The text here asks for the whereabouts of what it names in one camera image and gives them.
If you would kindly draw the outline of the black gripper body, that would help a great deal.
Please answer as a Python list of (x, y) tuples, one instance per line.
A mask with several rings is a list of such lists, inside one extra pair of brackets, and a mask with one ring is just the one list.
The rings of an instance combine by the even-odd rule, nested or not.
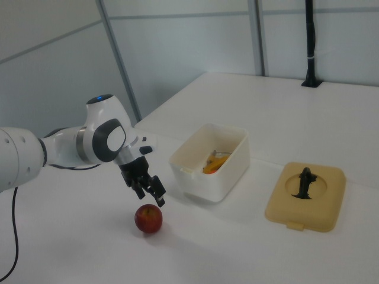
[(142, 187), (148, 187), (149, 164), (145, 156), (139, 157), (130, 163), (119, 165), (121, 175), (128, 187), (134, 184), (140, 184)]

